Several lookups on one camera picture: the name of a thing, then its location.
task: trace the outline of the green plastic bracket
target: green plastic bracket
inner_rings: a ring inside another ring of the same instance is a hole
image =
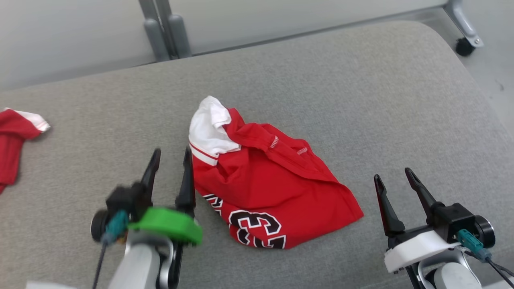
[[[179,211],[168,208],[150,207],[141,220],[130,223],[129,229],[146,230],[162,234],[173,241],[201,244],[203,231],[193,218]]]

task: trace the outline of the red and white garment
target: red and white garment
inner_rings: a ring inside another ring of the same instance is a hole
[[[363,217],[305,140],[245,123],[212,96],[194,114],[189,142],[196,190],[242,244],[292,248]]]
[[[37,114],[4,109],[0,112],[0,193],[14,184],[25,140],[50,128]]]

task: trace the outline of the teal connector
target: teal connector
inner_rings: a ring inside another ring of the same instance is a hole
[[[107,224],[105,233],[102,235],[100,242],[105,245],[113,244],[116,242],[116,239],[127,230],[128,224],[129,215],[124,210],[118,211]]]
[[[492,257],[491,252],[484,248],[484,244],[466,229],[462,229],[458,232],[457,240],[475,254],[477,259],[482,263],[485,263],[487,258]]]

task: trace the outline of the red cloth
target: red cloth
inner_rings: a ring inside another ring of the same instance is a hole
[[[363,217],[352,192],[305,140],[267,123],[245,124],[236,109],[229,113],[224,128],[241,150],[220,154],[215,166],[194,157],[193,168],[197,191],[229,224],[234,239],[292,248]]]
[[[0,112],[0,193],[16,181],[23,143],[47,129],[48,124],[43,122],[36,127],[17,111],[7,109]]]

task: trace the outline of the white wall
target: white wall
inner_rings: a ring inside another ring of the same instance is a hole
[[[0,0],[0,91],[155,60],[137,0]]]
[[[433,7],[447,0],[170,0],[193,54]]]

